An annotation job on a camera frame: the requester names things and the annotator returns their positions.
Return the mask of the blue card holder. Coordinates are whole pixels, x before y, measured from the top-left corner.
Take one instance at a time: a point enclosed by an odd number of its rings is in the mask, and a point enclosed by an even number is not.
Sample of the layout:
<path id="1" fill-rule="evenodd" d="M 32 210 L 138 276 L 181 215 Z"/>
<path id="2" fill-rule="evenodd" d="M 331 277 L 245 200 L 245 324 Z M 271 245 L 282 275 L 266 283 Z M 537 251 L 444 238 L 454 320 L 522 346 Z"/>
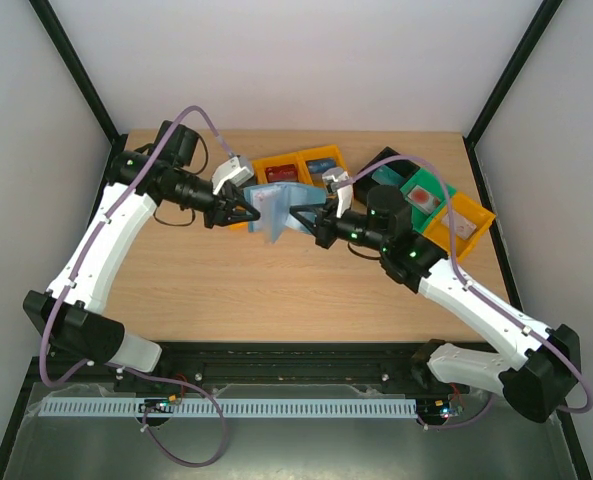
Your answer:
<path id="1" fill-rule="evenodd" d="M 243 189 L 245 200 L 260 212 L 260 219 L 248 223 L 249 233 L 262 233 L 266 243 L 275 243 L 286 229 L 309 234 L 293 217 L 290 208 L 324 204 L 323 189 L 301 183 L 277 182 Z"/>

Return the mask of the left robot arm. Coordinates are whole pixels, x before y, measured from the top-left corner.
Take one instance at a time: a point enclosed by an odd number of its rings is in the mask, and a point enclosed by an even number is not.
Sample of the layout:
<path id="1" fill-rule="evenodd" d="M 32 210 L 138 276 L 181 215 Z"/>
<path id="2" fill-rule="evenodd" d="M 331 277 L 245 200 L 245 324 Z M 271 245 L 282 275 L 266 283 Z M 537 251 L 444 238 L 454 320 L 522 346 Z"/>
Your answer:
<path id="1" fill-rule="evenodd" d="M 260 217 L 241 189 L 254 175 L 246 158 L 231 154 L 208 180 L 188 171 L 202 141 L 197 132 L 165 121 L 154 142 L 111 160 L 100 204 L 73 255 L 45 291 L 31 290 L 23 302 L 41 334 L 41 370 L 47 368 L 52 347 L 85 364 L 155 370 L 161 346 L 103 314 L 116 274 L 142 227 L 163 203 L 201 213 L 207 228 Z"/>

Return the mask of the blue card stack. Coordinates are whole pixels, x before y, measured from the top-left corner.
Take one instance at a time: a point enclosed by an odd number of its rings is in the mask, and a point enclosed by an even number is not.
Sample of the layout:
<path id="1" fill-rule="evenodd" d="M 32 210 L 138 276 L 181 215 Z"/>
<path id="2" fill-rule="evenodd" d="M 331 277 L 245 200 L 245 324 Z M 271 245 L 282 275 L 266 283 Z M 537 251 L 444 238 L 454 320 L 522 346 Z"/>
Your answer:
<path id="1" fill-rule="evenodd" d="M 322 176 L 326 171 L 337 167 L 333 157 L 307 160 L 305 164 L 311 177 Z"/>

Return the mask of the teal card stack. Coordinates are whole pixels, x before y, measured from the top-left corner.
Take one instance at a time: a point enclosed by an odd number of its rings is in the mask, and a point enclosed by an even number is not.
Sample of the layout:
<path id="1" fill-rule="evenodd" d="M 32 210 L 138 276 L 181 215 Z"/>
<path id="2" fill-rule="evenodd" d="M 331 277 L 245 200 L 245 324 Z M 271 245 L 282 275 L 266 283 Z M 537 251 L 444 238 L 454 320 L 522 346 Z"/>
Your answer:
<path id="1" fill-rule="evenodd" d="M 392 170 L 387 166 L 381 166 L 374 170 L 371 174 L 371 178 L 379 185 L 390 185 L 397 188 L 404 183 L 404 178 L 395 170 Z"/>

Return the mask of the red circle card stack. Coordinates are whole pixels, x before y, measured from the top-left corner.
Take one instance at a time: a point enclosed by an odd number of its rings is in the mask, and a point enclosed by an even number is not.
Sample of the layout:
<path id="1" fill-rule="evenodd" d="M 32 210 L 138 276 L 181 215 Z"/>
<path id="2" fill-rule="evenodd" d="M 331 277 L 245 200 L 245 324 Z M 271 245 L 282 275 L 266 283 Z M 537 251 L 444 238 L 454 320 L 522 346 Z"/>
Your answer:
<path id="1" fill-rule="evenodd" d="M 441 204 L 441 200 L 420 185 L 415 185 L 408 193 L 411 204 L 424 213 L 431 215 Z"/>

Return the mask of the yellow bin left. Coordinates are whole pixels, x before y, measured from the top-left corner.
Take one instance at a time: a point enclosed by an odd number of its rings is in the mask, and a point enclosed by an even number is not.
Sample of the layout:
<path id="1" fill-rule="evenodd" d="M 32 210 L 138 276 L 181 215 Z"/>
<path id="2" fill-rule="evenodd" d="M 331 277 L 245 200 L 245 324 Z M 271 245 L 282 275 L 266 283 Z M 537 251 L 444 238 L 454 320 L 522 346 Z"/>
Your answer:
<path id="1" fill-rule="evenodd" d="M 236 223 L 236 224 L 229 225 L 228 228 L 230 230 L 236 230 L 236 231 L 238 231 L 238 230 L 247 230 L 248 229 L 248 226 L 249 226 L 249 222 L 248 221 L 245 221 L 245 222 L 241 222 L 241 223 Z"/>

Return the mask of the green plastic bin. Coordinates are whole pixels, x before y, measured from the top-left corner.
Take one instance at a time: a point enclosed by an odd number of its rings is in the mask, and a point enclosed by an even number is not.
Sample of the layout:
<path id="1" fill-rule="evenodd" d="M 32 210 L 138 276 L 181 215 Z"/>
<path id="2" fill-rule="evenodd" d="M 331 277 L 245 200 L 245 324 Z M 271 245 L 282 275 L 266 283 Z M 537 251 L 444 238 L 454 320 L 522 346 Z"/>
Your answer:
<path id="1" fill-rule="evenodd" d="M 412 206 L 412 225 L 420 233 L 446 205 L 440 182 L 425 169 L 419 169 L 413 174 L 400 191 Z"/>

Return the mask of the yellow bin right group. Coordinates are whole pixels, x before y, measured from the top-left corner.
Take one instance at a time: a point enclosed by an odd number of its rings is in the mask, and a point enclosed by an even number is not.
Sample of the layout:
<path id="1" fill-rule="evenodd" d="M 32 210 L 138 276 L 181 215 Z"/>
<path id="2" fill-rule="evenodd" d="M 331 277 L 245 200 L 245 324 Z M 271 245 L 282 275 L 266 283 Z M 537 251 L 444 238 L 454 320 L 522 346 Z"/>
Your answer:
<path id="1" fill-rule="evenodd" d="M 489 230 L 496 215 L 467 195 L 457 192 L 451 197 L 455 220 L 456 256 L 464 260 Z M 447 204 L 443 203 L 437 213 L 424 227 L 422 235 L 443 248 L 450 249 L 450 233 Z"/>

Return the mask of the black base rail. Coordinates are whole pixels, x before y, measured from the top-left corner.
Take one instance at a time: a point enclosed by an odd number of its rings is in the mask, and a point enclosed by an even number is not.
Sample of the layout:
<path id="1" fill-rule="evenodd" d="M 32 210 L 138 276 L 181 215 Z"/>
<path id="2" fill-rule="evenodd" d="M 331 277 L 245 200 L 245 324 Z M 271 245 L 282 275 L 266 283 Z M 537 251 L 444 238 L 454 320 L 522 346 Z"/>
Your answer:
<path id="1" fill-rule="evenodd" d="M 429 369 L 431 356 L 445 357 L 448 343 L 202 343 L 166 342 L 162 363 L 150 380 L 116 373 L 107 366 L 83 367 L 71 381 L 99 382 L 118 392 L 154 396 L 180 391 L 178 381 L 210 390 L 242 385 L 349 385 L 386 394 L 438 396 L 474 384 L 455 376 L 440 380 Z"/>

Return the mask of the black left frame post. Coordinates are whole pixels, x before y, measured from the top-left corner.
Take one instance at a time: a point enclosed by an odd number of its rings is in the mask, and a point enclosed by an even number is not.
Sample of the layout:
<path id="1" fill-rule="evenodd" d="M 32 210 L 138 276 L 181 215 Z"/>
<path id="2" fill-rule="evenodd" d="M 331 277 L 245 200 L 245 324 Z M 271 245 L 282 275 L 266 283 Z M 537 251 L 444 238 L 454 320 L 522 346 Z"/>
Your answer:
<path id="1" fill-rule="evenodd" d="M 126 141 L 126 135 L 119 133 L 51 2 L 48 0 L 29 0 L 29 4 L 104 136 L 112 146 L 123 145 Z"/>

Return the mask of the black corner frame post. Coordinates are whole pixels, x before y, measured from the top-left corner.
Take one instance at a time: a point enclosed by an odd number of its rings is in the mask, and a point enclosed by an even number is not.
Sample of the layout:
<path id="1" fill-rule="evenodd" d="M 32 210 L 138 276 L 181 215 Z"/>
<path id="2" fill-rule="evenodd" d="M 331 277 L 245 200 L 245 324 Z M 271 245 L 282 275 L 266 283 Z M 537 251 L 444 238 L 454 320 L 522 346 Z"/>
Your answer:
<path id="1" fill-rule="evenodd" d="M 523 70 L 523 67 L 526 65 L 562 4 L 562 0 L 544 0 L 540 3 L 509 61 L 495 83 L 482 110 L 477 116 L 471 130 L 464 138 L 467 151 L 473 151 L 484 136 L 487 128 L 490 126 L 496 113 Z"/>

